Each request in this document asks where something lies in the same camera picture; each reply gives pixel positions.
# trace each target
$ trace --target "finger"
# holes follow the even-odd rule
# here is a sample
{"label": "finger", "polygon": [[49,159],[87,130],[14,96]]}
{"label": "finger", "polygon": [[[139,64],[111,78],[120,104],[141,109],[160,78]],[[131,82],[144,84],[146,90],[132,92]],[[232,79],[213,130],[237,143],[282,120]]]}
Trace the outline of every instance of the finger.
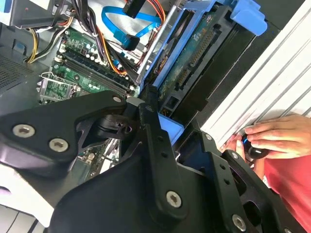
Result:
{"label": "finger", "polygon": [[236,153],[238,153],[238,154],[242,157],[242,159],[245,161],[244,146],[243,146],[241,140],[237,140],[235,151],[236,151]]}
{"label": "finger", "polygon": [[252,146],[259,149],[275,150],[284,153],[298,153],[301,144],[293,141],[255,140]]}
{"label": "finger", "polygon": [[290,121],[293,118],[294,115],[291,116],[284,116],[284,117],[280,117],[277,119],[271,119],[271,120],[263,120],[260,122],[256,122],[255,125],[258,124],[265,124],[265,123],[270,123],[270,122],[286,122],[286,121]]}
{"label": "finger", "polygon": [[254,164],[254,172],[262,180],[264,176],[264,159],[257,159]]}
{"label": "finger", "polygon": [[267,159],[293,159],[300,157],[295,153],[284,153],[279,151],[271,150],[269,154],[266,156]]}
{"label": "finger", "polygon": [[268,130],[294,129],[291,122],[270,122],[265,124],[253,125],[245,128],[246,134],[260,133]]}
{"label": "finger", "polygon": [[303,138],[302,133],[297,130],[269,130],[261,133],[250,134],[247,136],[248,141],[254,140],[284,140],[299,142]]}

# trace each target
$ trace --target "blue plastic latch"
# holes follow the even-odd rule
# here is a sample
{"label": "blue plastic latch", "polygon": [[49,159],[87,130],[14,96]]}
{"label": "blue plastic latch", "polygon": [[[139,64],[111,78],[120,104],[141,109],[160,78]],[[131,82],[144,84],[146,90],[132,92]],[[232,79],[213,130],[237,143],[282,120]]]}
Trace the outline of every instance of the blue plastic latch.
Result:
{"label": "blue plastic latch", "polygon": [[173,145],[184,131],[184,126],[176,121],[158,113],[161,129],[167,131]]}
{"label": "blue plastic latch", "polygon": [[0,12],[9,13],[11,10],[12,0],[0,0]]}
{"label": "blue plastic latch", "polygon": [[255,35],[259,36],[267,30],[265,16],[259,11],[260,5],[253,0],[217,0],[217,2],[232,6],[230,18]]}

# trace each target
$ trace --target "motherboard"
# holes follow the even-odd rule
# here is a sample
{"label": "motherboard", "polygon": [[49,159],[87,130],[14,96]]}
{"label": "motherboard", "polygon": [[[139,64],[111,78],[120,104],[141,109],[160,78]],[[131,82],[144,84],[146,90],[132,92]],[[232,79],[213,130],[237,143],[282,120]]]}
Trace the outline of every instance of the motherboard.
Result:
{"label": "motherboard", "polygon": [[105,90],[124,98],[139,94],[139,87],[128,76],[115,73],[106,60],[100,59],[96,43],[74,29],[65,31],[50,71],[41,74],[41,78],[41,104]]}

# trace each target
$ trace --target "silver screw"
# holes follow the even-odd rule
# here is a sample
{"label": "silver screw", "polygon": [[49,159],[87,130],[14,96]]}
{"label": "silver screw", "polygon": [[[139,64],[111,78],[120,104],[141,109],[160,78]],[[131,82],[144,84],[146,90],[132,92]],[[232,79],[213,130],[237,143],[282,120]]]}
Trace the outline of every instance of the silver screw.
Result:
{"label": "silver screw", "polygon": [[209,134],[205,134],[205,137],[206,137],[209,141],[213,140],[213,138],[212,138]]}
{"label": "silver screw", "polygon": [[246,231],[246,224],[245,224],[244,220],[239,215],[233,215],[232,216],[232,221],[233,221],[234,225],[241,232],[245,232]]}
{"label": "silver screw", "polygon": [[17,137],[27,138],[35,134],[35,129],[34,127],[30,125],[20,124],[20,125],[14,126],[13,133]]}
{"label": "silver screw", "polygon": [[149,105],[146,106],[146,109],[147,109],[148,111],[152,112],[152,113],[153,113],[153,111],[154,111]]}
{"label": "silver screw", "polygon": [[232,157],[233,157],[233,158],[235,158],[235,159],[238,159],[238,158],[239,158],[239,156],[238,156],[235,152],[232,152],[231,154],[232,154]]}
{"label": "silver screw", "polygon": [[62,138],[54,138],[49,142],[49,146],[53,151],[64,152],[68,149],[69,144]]}
{"label": "silver screw", "polygon": [[179,208],[181,206],[181,198],[174,191],[168,191],[166,193],[166,200],[174,208]]}
{"label": "silver screw", "polygon": [[115,102],[118,102],[118,103],[121,103],[121,102],[122,102],[122,100],[121,100],[120,98],[118,98],[118,97],[114,97],[113,100],[114,100]]}

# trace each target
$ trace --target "electronic component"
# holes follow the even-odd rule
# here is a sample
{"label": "electronic component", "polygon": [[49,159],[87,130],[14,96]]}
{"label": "electronic component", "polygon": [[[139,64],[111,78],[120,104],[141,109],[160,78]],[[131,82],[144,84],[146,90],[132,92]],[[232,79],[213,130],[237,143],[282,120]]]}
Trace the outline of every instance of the electronic component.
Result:
{"label": "electronic component", "polygon": [[259,149],[252,146],[251,142],[247,140],[247,135],[242,138],[244,150],[251,159],[262,159],[269,153],[267,149]]}
{"label": "electronic component", "polygon": [[129,17],[136,18],[146,0],[128,0],[123,8],[123,12]]}

